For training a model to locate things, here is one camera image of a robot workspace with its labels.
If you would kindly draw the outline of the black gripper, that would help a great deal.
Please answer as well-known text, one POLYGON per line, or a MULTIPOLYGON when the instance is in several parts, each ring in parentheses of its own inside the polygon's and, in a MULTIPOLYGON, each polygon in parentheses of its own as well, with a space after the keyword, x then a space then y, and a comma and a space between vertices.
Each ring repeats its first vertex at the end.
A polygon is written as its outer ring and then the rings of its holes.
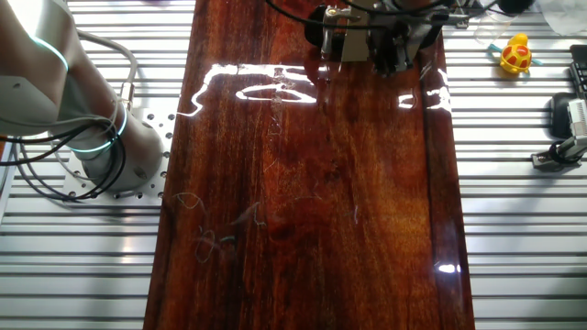
POLYGON ((407 51, 410 34, 414 29, 412 20, 400 18, 370 19, 369 49, 374 70, 381 76, 388 76, 387 51, 384 48, 393 48, 393 71, 404 72, 412 68, 412 60, 407 51))

